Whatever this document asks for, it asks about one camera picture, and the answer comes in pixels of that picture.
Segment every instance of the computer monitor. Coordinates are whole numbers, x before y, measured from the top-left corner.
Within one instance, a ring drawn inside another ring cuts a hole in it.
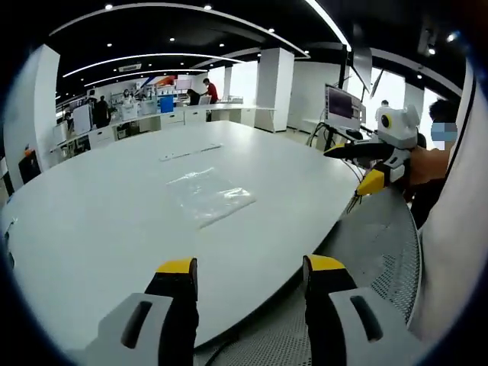
[[[325,122],[333,127],[348,127],[359,130],[366,122],[366,108],[354,95],[326,84]]]
[[[184,90],[184,89],[190,89],[190,88],[191,88],[191,80],[176,79],[176,85],[175,85],[176,90]]]

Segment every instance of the red shirt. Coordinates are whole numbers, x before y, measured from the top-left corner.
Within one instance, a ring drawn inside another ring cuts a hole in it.
[[[211,104],[217,103],[217,100],[219,99],[219,97],[217,95],[217,88],[215,88],[214,84],[210,83],[208,85],[207,93],[209,94],[209,96],[211,96],[210,103]]]

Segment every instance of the blue box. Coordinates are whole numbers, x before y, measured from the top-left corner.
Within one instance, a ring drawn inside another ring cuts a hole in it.
[[[161,113],[173,112],[173,95],[166,95],[159,99]]]

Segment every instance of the clear plastic bag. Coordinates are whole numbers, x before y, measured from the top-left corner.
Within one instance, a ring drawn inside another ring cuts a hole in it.
[[[167,187],[200,229],[256,201],[252,194],[235,187],[214,168],[183,175],[167,183]]]

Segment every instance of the ceiling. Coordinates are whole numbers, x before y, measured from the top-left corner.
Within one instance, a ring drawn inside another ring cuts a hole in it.
[[[141,63],[142,68],[138,71],[188,69],[209,60],[207,57],[189,56],[126,59],[63,78],[63,75],[78,68],[124,56],[147,53],[222,56],[255,47],[283,47],[296,57],[305,56],[300,50],[309,50],[310,61],[314,62],[338,62],[341,57],[341,51],[337,47],[334,49],[339,42],[338,38],[304,0],[178,1],[183,5],[197,6],[200,10],[210,3],[214,11],[244,19],[265,30],[274,28],[274,34],[292,43],[298,50],[266,31],[209,11],[141,4],[137,8],[118,10],[117,6],[131,2],[113,0],[110,3],[115,7],[110,11],[105,11],[106,2],[100,1],[57,5],[56,9],[49,11],[42,28],[37,32],[37,37],[61,55],[56,87],[61,95],[58,101],[84,93],[87,89],[84,85],[89,82],[121,75],[118,70],[114,71],[120,66]],[[357,42],[362,42],[369,47],[404,56],[434,69],[462,87],[464,58],[453,44],[445,42],[451,32],[448,27],[435,25],[435,31],[438,32],[435,56],[427,57],[417,52],[422,26],[425,27],[426,23],[426,16],[417,1],[319,0],[319,3],[337,23],[353,49]],[[49,35],[63,24],[93,11],[99,11],[100,14]],[[362,37],[358,37],[354,29],[360,29]],[[243,61],[258,59],[258,51],[236,58]],[[213,63],[213,67],[232,64],[230,61],[219,61]]]

